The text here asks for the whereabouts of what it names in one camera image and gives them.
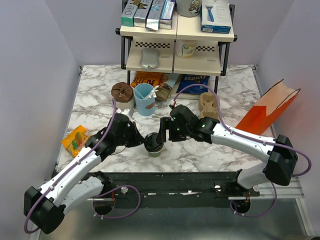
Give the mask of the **black plastic cup lid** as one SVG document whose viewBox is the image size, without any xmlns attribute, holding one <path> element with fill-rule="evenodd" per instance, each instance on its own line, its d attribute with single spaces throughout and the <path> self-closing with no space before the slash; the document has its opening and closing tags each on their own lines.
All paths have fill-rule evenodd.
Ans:
<svg viewBox="0 0 320 240">
<path fill-rule="evenodd" d="M 164 143 L 158 143 L 157 136 L 158 133 L 152 132 L 144 138 L 144 147 L 150 153 L 156 153 L 163 149 Z"/>
</svg>

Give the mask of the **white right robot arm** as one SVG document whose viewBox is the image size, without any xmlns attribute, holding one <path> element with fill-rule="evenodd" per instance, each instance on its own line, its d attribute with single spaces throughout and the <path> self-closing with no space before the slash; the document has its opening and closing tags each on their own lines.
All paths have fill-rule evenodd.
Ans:
<svg viewBox="0 0 320 240">
<path fill-rule="evenodd" d="M 298 156 L 288 137 L 277 138 L 255 135 L 222 124 L 218 119 L 205 116 L 198 118 L 184 106 L 173 107 L 169 117 L 160 119 L 156 142 L 165 143 L 185 141 L 187 138 L 197 142 L 227 146 L 249 154 L 261 161 L 260 164 L 236 172 L 230 183 L 230 191 L 241 196 L 253 186 L 272 182 L 288 186 L 291 182 Z"/>
</svg>

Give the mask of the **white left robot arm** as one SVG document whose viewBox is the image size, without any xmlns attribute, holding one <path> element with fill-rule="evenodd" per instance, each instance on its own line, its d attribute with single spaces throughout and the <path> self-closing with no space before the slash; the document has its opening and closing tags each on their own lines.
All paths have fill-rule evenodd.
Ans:
<svg viewBox="0 0 320 240">
<path fill-rule="evenodd" d="M 25 191 L 24 231 L 27 234 L 35 233 L 35 230 L 28 229 L 28 222 L 31 221 L 38 230 L 50 234 L 77 203 L 95 196 L 107 197 L 111 191 L 108 182 L 96 176 L 83 184 L 80 180 L 112 155 L 117 147 L 132 148 L 143 142 L 136 123 L 124 114 L 115 113 L 106 127 L 88 138 L 79 154 L 61 172 L 41 187 L 31 186 Z"/>
</svg>

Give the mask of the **green paper coffee cup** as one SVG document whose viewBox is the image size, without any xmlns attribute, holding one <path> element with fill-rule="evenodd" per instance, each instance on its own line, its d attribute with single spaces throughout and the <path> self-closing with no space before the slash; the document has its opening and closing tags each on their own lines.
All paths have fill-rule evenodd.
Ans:
<svg viewBox="0 0 320 240">
<path fill-rule="evenodd" d="M 150 157 L 152 158 L 157 158 L 161 155 L 162 150 L 158 150 L 158 151 L 149 151 L 148 154 Z"/>
</svg>

